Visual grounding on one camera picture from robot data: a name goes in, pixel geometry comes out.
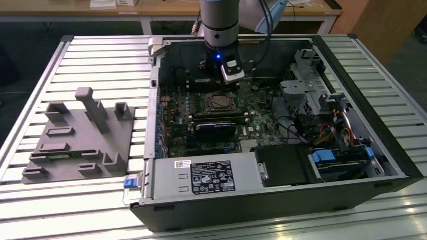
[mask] aluminum extrusion table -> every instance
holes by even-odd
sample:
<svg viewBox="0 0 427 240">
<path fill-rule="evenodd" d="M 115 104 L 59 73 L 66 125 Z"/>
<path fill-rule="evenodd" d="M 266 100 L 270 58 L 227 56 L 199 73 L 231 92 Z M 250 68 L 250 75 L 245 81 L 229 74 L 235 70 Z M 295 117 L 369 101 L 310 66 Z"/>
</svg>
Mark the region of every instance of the aluminum extrusion table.
<svg viewBox="0 0 427 240">
<path fill-rule="evenodd" d="M 358 39 L 323 37 L 425 176 L 427 114 Z M 23 185 L 48 118 L 48 103 L 75 100 L 78 87 L 92 87 L 106 108 L 136 107 L 130 174 L 143 170 L 148 114 L 150 36 L 64 37 L 16 125 L 0 150 L 2 239 L 399 239 L 427 234 L 427 180 L 381 195 L 355 209 L 293 216 L 175 233 L 152 233 L 124 205 L 124 177 Z M 334 76 L 327 74 L 338 92 Z"/>
</svg>

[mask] blue latch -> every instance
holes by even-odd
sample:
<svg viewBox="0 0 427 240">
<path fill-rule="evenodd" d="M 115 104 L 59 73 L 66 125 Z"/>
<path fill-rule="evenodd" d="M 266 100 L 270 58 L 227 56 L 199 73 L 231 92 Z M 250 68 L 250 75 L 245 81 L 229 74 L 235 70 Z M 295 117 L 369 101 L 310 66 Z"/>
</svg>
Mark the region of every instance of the blue latch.
<svg viewBox="0 0 427 240">
<path fill-rule="evenodd" d="M 369 159 L 375 158 L 375 153 L 373 151 L 373 148 L 367 147 L 366 148 L 366 153 L 367 153 Z"/>
<path fill-rule="evenodd" d="M 337 160 L 331 150 L 319 150 L 311 156 L 315 163 Z"/>
<path fill-rule="evenodd" d="M 136 189 L 139 187 L 139 179 L 138 178 L 127 178 L 124 180 L 124 188 L 126 189 Z"/>
</svg>

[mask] warning label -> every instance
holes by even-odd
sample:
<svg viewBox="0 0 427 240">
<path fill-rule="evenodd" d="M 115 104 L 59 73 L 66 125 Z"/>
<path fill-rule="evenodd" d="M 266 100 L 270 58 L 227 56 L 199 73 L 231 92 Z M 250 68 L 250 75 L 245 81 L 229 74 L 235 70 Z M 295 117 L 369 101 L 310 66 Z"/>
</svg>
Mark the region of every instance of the warning label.
<svg viewBox="0 0 427 240">
<path fill-rule="evenodd" d="M 231 161 L 191 164 L 191 186 L 195 195 L 237 191 Z"/>
</svg>

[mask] motherboard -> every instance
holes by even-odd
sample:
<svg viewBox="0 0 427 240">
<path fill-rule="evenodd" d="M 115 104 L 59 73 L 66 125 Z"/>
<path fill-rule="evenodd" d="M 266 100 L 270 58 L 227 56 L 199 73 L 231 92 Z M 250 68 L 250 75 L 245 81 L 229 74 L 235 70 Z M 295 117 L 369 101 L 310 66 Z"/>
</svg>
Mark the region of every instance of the motherboard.
<svg viewBox="0 0 427 240">
<path fill-rule="evenodd" d="M 281 145 L 273 116 L 274 89 L 247 79 L 225 90 L 203 93 L 187 85 L 162 98 L 168 157 L 250 152 Z"/>
</svg>

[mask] white sticker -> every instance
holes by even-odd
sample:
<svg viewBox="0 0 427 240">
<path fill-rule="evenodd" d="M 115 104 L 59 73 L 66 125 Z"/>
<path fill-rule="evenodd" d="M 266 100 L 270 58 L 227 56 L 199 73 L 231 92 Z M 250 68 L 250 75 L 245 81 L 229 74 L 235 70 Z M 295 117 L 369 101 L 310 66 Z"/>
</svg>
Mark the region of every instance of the white sticker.
<svg viewBox="0 0 427 240">
<path fill-rule="evenodd" d="M 131 12 L 131 11 L 120 11 L 119 12 L 120 15 L 138 15 L 138 12 Z"/>
<path fill-rule="evenodd" d="M 175 168 L 177 169 L 189 169 L 190 165 L 193 164 L 193 161 L 175 161 Z"/>
</svg>

